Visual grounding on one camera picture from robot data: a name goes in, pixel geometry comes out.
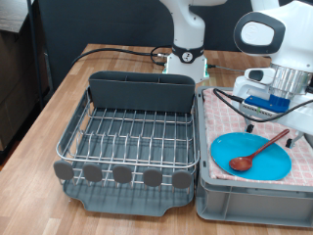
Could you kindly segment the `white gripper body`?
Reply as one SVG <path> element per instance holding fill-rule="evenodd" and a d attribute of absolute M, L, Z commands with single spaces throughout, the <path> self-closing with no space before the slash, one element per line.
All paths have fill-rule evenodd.
<path fill-rule="evenodd" d="M 304 83 L 296 84 L 274 78 L 271 83 L 240 76 L 233 94 L 244 100 L 233 105 L 249 117 L 274 121 L 286 127 L 313 134 L 313 94 Z"/>

